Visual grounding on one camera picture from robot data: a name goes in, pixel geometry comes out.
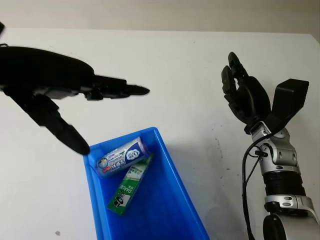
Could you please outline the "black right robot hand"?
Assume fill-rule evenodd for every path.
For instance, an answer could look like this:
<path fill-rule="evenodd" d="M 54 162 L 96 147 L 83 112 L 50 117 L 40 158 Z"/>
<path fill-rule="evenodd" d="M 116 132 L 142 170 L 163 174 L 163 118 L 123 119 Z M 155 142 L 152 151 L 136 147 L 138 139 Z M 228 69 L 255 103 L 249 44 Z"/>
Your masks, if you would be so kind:
<path fill-rule="evenodd" d="M 234 52 L 228 54 L 228 65 L 221 72 L 221 80 L 229 108 L 245 124 L 244 131 L 249 134 L 271 112 L 267 92 L 255 77 L 248 75 Z"/>

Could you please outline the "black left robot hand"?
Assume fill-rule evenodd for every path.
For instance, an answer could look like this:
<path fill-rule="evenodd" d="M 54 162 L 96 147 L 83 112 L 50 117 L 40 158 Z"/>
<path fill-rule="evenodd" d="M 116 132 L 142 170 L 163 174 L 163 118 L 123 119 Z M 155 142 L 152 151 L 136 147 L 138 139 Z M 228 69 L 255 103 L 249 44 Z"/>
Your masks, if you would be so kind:
<path fill-rule="evenodd" d="M 144 96 L 148 88 L 121 78 L 95 74 L 82 60 L 22 46 L 0 46 L 0 90 L 40 127 L 78 154 L 90 147 L 80 133 L 60 115 L 55 100 L 84 95 L 88 101 Z"/>

